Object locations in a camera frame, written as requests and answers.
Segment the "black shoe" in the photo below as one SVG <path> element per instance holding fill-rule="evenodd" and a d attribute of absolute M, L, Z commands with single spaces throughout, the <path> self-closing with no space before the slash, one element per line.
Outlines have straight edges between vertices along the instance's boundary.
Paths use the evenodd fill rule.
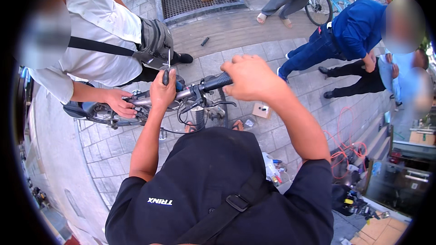
<path fill-rule="evenodd" d="M 192 63 L 193 57 L 189 54 L 181 53 L 179 56 L 180 63 Z"/>
<path fill-rule="evenodd" d="M 325 68 L 324 66 L 320 66 L 320 67 L 318 68 L 318 70 L 319 70 L 321 73 L 326 74 L 326 75 L 328 76 L 328 72 L 329 72 L 330 69 Z"/>
<path fill-rule="evenodd" d="M 331 99 L 331 98 L 333 97 L 333 92 L 332 92 L 332 91 L 325 92 L 325 93 L 324 93 L 324 97 L 325 97 L 326 99 Z"/>

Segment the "black trousers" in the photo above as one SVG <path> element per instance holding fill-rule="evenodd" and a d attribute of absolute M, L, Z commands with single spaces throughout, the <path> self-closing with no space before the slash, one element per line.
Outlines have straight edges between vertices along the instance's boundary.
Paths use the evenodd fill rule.
<path fill-rule="evenodd" d="M 173 58 L 171 60 L 171 65 L 175 65 L 178 62 L 179 62 L 179 54 L 177 54 L 176 52 L 173 51 Z M 137 82 L 152 82 L 152 81 L 154 81 L 157 74 L 159 73 L 159 70 L 146 67 L 143 64 L 141 64 L 141 65 L 142 65 L 142 72 L 141 72 L 141 74 L 138 75 L 138 77 L 132 79 L 128 83 L 118 85 L 117 87 L 123 87 L 123 86 L 129 85 L 132 83 L 137 83 Z"/>
<path fill-rule="evenodd" d="M 380 77 L 379 73 L 379 58 L 377 57 L 376 59 L 375 69 L 371 73 L 365 71 L 365 63 L 363 60 L 330 69 L 327 74 L 329 77 L 336 78 L 347 75 L 361 76 L 360 80 L 353 85 L 335 88 L 333 90 L 333 97 L 377 93 L 385 90 L 386 88 L 381 81 L 382 78 Z"/>

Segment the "gray trousers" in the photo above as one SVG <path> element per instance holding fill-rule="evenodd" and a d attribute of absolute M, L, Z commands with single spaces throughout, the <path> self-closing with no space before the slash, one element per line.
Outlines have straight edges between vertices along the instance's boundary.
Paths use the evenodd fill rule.
<path fill-rule="evenodd" d="M 284 5 L 283 9 L 279 13 L 280 19 L 288 18 L 288 15 L 304 8 L 309 0 L 270 0 L 265 7 L 262 9 L 261 13 L 266 16 L 273 15 L 281 6 Z"/>

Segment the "foot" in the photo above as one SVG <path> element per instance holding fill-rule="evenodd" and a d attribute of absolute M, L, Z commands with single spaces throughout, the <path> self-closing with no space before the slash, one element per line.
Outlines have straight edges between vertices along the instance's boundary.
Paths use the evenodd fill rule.
<path fill-rule="evenodd" d="M 289 20 L 289 18 L 282 19 L 282 21 L 283 21 L 283 24 L 285 24 L 285 26 L 286 26 L 288 29 L 292 28 L 292 22 L 291 22 L 291 20 Z"/>
<path fill-rule="evenodd" d="M 243 130 L 244 130 L 244 124 L 243 124 L 243 122 L 242 122 L 240 119 L 238 119 L 238 120 L 233 124 L 232 130 L 243 131 Z"/>
<path fill-rule="evenodd" d="M 280 73 L 280 67 L 277 68 L 277 76 L 279 76 L 281 79 L 283 79 L 286 83 L 289 83 L 288 78 L 285 77 L 285 76 L 283 76 L 283 75 Z"/>
<path fill-rule="evenodd" d="M 324 93 L 324 98 L 331 99 L 332 97 L 333 97 L 333 92 L 332 91 Z"/>
<path fill-rule="evenodd" d="M 191 121 L 187 122 L 189 125 L 185 125 L 185 133 L 192 133 L 195 132 L 197 129 L 195 128 L 195 126 L 191 126 L 193 125 L 193 123 Z"/>
<path fill-rule="evenodd" d="M 180 63 L 192 63 L 193 62 L 193 57 L 189 54 L 179 54 L 179 61 Z"/>
<path fill-rule="evenodd" d="M 329 72 L 330 69 L 325 68 L 324 66 L 320 66 L 320 67 L 318 68 L 318 70 L 319 70 L 321 73 L 326 74 L 326 75 L 328 76 L 328 72 Z"/>
<path fill-rule="evenodd" d="M 264 24 L 266 20 L 266 15 L 263 13 L 259 13 L 259 15 L 257 16 L 257 22 L 259 22 L 259 24 Z"/>

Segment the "white shirt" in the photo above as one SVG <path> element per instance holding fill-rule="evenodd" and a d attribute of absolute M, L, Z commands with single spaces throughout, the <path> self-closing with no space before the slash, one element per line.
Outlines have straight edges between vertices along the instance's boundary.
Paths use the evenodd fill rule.
<path fill-rule="evenodd" d="M 141 43 L 141 21 L 124 6 L 113 0 L 65 1 L 71 17 L 71 36 L 136 51 L 135 43 Z M 136 78 L 142 66 L 129 56 L 67 48 L 54 66 L 29 71 L 36 82 L 66 104 L 74 91 L 68 74 L 106 86 L 118 86 Z"/>

